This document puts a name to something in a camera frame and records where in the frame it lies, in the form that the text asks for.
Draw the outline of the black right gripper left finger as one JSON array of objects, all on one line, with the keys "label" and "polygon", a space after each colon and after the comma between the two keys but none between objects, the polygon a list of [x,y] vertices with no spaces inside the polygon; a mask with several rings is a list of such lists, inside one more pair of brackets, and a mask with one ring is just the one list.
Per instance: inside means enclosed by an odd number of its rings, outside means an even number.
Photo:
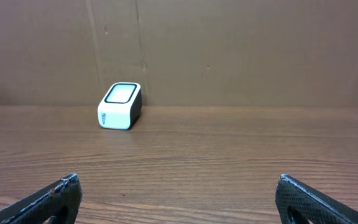
[{"label": "black right gripper left finger", "polygon": [[0,210],[0,224],[74,223],[82,200],[76,173]]}]

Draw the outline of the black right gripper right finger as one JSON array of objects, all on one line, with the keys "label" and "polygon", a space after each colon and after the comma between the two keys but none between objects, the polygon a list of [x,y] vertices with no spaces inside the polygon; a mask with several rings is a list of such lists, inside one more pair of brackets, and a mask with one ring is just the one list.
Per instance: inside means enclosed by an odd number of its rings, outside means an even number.
[{"label": "black right gripper right finger", "polygon": [[358,211],[287,174],[278,180],[275,203],[282,223],[358,223]]}]

